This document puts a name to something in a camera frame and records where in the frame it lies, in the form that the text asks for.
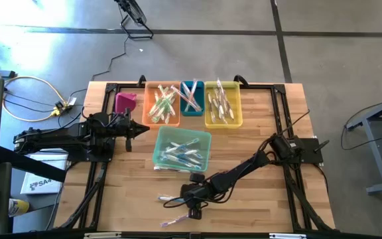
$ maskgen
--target gray floor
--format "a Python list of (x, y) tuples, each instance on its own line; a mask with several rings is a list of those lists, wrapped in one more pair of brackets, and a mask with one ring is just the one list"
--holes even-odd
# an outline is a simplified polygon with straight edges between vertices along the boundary
[[(269, 0), (137, 0), (154, 29), (275, 30)], [(111, 0), (29, 1), (0, 5), (0, 69), (49, 80), (64, 97), (85, 88), (92, 74), (123, 52), (125, 35), (24, 33), (4, 24), (118, 29), (120, 16)], [(382, 32), (381, 0), (277, 0), (285, 31)], [(334, 220), (344, 232), (382, 235), (382, 193), (365, 188), (381, 179), (368, 147), (340, 149), (344, 122), (356, 111), (382, 101), (382, 38), (285, 37), (293, 82), (303, 83), (315, 134), (331, 143), (323, 149)], [(128, 41), (127, 55), (112, 72), (95, 80), (185, 80), (236, 74), (250, 82), (284, 82), (275, 36), (156, 35), (152, 41)], [(48, 87), (31, 80), (14, 82), (14, 93), (48, 103), (57, 100)], [(16, 114), (42, 114), (10, 106)], [(12, 149), (12, 136), (29, 127), (3, 113), (0, 145)], [(56, 119), (33, 127), (56, 127)], [(357, 130), (348, 145), (365, 141)], [(16, 171), (13, 182), (21, 182)], [(50, 208), (15, 219), (15, 231), (42, 230)]]

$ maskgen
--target yellow container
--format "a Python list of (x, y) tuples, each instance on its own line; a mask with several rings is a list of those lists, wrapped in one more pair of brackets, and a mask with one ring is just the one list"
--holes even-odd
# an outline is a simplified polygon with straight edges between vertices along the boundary
[(241, 95), (239, 93), (239, 83), (221, 82), (221, 84), (222, 88), (226, 91), (226, 96), (228, 98), (229, 103), (231, 104), (234, 120), (232, 120), (230, 117), (226, 117), (226, 121), (228, 124), (222, 122), (218, 117), (218, 109), (216, 109), (216, 107), (212, 105), (212, 110), (216, 116), (215, 123), (212, 122), (212, 117), (210, 115), (209, 110), (209, 99), (207, 97), (207, 94), (210, 93), (210, 96), (212, 98), (215, 98), (214, 89), (217, 87), (218, 84), (216, 82), (206, 82), (204, 84), (204, 89), (206, 91), (206, 110), (204, 113), (204, 121), (206, 123), (206, 127), (209, 129), (236, 129), (243, 124), (243, 112), (241, 111)]

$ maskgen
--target clear plastic bin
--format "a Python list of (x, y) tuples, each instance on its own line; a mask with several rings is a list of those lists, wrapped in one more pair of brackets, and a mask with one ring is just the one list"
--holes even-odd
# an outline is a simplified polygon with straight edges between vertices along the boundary
[[(192, 89), (193, 81), (183, 81), (185, 85), (188, 87), (188, 89)], [(184, 86), (180, 85), (180, 91), (185, 94)], [(196, 90), (194, 92), (194, 99), (196, 99), (197, 104), (202, 108), (201, 112), (197, 112), (193, 107), (189, 107), (188, 111), (185, 111), (187, 102), (184, 99), (180, 99), (180, 113), (183, 116), (202, 116), (204, 114), (204, 82), (203, 81), (197, 81)]]
[(161, 96), (161, 92), (158, 88), (158, 86), (161, 85), (163, 88), (170, 86), (175, 86), (177, 89), (180, 88), (180, 82), (179, 81), (171, 81), (171, 82), (145, 82), (145, 91), (144, 91), (144, 109), (143, 109), (143, 124), (146, 126), (149, 126), (151, 128), (158, 128), (162, 125), (168, 125), (172, 127), (178, 127), (180, 122), (180, 96), (178, 94), (175, 94), (175, 101), (172, 104), (172, 107), (175, 111), (175, 116), (171, 116), (169, 118), (169, 123), (164, 123), (164, 120), (159, 120), (157, 123), (153, 123), (151, 121), (151, 117), (149, 116), (149, 112), (151, 108), (156, 103), (155, 94), (154, 92), (157, 91), (159, 96)]
[[(207, 132), (162, 126), (157, 136), (153, 163), (169, 169), (204, 172), (208, 168), (211, 142), (212, 135)], [(182, 147), (173, 150), (178, 145), (182, 145)], [(195, 150), (197, 150), (196, 153), (186, 154), (186, 152), (191, 153)]]
[(239, 93), (239, 83), (238, 82), (221, 82), (222, 88), (226, 91), (226, 96), (229, 103), (231, 104), (231, 109), (234, 114), (234, 120), (226, 117), (228, 124), (223, 123), (221, 119), (217, 116), (218, 109), (212, 106), (212, 109), (216, 116), (215, 123), (212, 122), (212, 117), (209, 110), (209, 99), (207, 97), (210, 93), (211, 97), (215, 97), (214, 89), (218, 86), (217, 82), (206, 82), (204, 88), (206, 90), (205, 102), (206, 102), (206, 112), (204, 114), (204, 121), (206, 127), (210, 129), (236, 129), (243, 124), (243, 112), (241, 111), (241, 95)]

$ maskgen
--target wooden tabletop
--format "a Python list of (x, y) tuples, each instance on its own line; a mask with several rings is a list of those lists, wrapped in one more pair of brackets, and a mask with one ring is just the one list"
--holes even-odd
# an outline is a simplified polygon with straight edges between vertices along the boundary
[[(101, 111), (106, 83), (90, 82), (84, 102), (86, 115)], [(308, 109), (303, 86), (285, 84), (285, 87), (294, 121)], [(136, 122), (141, 123), (143, 89), (124, 89), (122, 92), (137, 94), (137, 107), (132, 116)], [(268, 90), (241, 90), (241, 105), (243, 125), (238, 129), (207, 129), (204, 117), (181, 116), (179, 127), (212, 134), (206, 176), (227, 171), (247, 160), (264, 139), (276, 132)], [(299, 137), (313, 136), (309, 116), (302, 118), (293, 128)], [(189, 174), (153, 170), (152, 155), (157, 133), (157, 129), (152, 129), (136, 137), (132, 141), (132, 152), (129, 153), (125, 151), (125, 140), (121, 137), (116, 139), (115, 155), (109, 164), (105, 180), (98, 230), (292, 232), (283, 169), (274, 165), (260, 168), (239, 180), (230, 200), (224, 204), (211, 203), (203, 210), (201, 220), (186, 219), (161, 228), (161, 222), (182, 216), (188, 209), (186, 206), (163, 208), (157, 197), (177, 197), (181, 185), (189, 183)], [(68, 171), (55, 226), (65, 222), (83, 199), (89, 168), (89, 163), (78, 163)], [(308, 201), (324, 222), (333, 228), (334, 220), (322, 174), (313, 165), (302, 165), (301, 169)], [(297, 199), (296, 207), (300, 225), (304, 226)], [(88, 223), (92, 218), (93, 208), (94, 200), (90, 203)]]

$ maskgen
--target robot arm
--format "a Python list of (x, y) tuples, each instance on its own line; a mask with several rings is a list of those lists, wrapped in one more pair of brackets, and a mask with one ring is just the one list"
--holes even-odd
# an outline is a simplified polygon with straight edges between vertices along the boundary
[(61, 148), (69, 152), (72, 161), (109, 161), (116, 137), (126, 138), (126, 150), (131, 151), (131, 139), (149, 130), (149, 127), (131, 120), (126, 114), (106, 113), (90, 115), (86, 121), (58, 129), (33, 129), (14, 137), (14, 152), (26, 155), (41, 149)]
[[(306, 197), (302, 191), (297, 187), (296, 182), (291, 176), (289, 164), (296, 157), (300, 157), (304, 153), (304, 148), (300, 145), (297, 146), (296, 143), (300, 142), (298, 137), (287, 140), (282, 135), (274, 134), (268, 138), (264, 145), (254, 154), (254, 156), (242, 164), (236, 166), (227, 172), (216, 173), (211, 177), (205, 179), (204, 175), (193, 173), (190, 176), (190, 181), (193, 183), (188, 185), (182, 185), (180, 190), (180, 196), (184, 200), (184, 204), (189, 208), (188, 217), (193, 219), (201, 219), (202, 208), (204, 208), (208, 202), (212, 203), (225, 203), (235, 186), (235, 183), (242, 177), (253, 172), (254, 170), (264, 167), (268, 164), (282, 165), (285, 167), (285, 181), (286, 184), (292, 189), (293, 193), (299, 199), (301, 205), (308, 212), (309, 217), (312, 219), (314, 224), (319, 230), (333, 230), (328, 225), (326, 225), (322, 219), (316, 214), (315, 210), (312, 208), (310, 203), (307, 201)], [(264, 152), (266, 145), (269, 144), (274, 150), (277, 160), (271, 161)], [(225, 194), (231, 188), (229, 196), (226, 200), (222, 200)]]

